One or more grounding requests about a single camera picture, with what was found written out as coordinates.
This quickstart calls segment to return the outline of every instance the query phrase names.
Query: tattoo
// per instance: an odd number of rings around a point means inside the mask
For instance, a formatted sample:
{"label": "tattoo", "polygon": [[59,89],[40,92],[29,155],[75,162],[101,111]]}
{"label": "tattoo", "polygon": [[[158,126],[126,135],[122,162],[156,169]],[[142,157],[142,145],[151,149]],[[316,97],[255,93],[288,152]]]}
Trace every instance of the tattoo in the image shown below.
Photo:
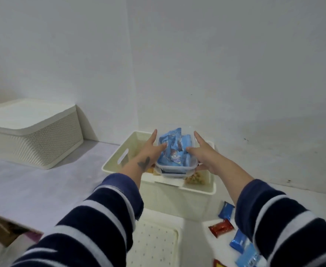
{"label": "tattoo", "polygon": [[151,160],[150,157],[147,156],[145,162],[138,162],[137,165],[139,165],[139,167],[142,169],[142,171],[145,172],[150,160]]}

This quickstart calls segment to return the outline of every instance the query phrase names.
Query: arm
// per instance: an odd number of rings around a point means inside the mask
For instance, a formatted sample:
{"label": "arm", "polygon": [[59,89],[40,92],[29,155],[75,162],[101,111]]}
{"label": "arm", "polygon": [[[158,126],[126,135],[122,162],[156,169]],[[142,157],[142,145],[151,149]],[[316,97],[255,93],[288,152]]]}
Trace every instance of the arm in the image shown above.
{"label": "arm", "polygon": [[326,221],[240,166],[220,155],[198,133],[189,148],[203,165],[219,175],[236,205],[235,221],[268,261],[268,266],[326,266]]}
{"label": "arm", "polygon": [[13,266],[125,266],[126,253],[133,245],[135,219],[143,211],[138,190],[141,175],[165,148],[153,146],[156,135],[155,130],[137,157],[120,173],[107,176]]}

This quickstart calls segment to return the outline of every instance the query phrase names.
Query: white wall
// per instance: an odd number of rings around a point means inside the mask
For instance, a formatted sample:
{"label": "white wall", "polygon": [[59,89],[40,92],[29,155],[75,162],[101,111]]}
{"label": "white wall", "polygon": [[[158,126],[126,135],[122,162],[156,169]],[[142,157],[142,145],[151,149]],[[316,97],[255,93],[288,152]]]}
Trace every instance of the white wall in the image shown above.
{"label": "white wall", "polygon": [[138,127],[126,0],[0,0],[0,102],[75,102],[87,139]]}
{"label": "white wall", "polygon": [[326,0],[127,0],[139,129],[326,193]]}

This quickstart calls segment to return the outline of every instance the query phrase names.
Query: red snack packet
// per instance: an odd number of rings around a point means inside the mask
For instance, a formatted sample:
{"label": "red snack packet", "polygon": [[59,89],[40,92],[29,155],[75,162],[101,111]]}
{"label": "red snack packet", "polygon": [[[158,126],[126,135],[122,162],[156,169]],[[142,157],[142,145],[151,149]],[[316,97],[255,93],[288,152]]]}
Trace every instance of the red snack packet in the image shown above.
{"label": "red snack packet", "polygon": [[229,220],[224,219],[223,222],[212,225],[209,227],[209,229],[210,229],[211,233],[214,234],[214,236],[217,238],[221,234],[232,231],[234,229],[234,226],[230,223]]}
{"label": "red snack packet", "polygon": [[213,266],[214,267],[226,267],[225,265],[223,265],[220,261],[218,261],[216,259],[214,259]]}

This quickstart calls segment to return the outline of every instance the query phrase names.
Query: navy striped sweater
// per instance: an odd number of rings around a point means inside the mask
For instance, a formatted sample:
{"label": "navy striped sweater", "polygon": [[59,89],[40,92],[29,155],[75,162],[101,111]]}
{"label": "navy striped sweater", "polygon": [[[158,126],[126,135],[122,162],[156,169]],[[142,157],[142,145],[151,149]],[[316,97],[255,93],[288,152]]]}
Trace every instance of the navy striped sweater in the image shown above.
{"label": "navy striped sweater", "polygon": [[[136,184],[111,174],[12,266],[126,266],[142,211]],[[326,266],[325,220],[265,182],[246,185],[235,220],[269,266]]]}

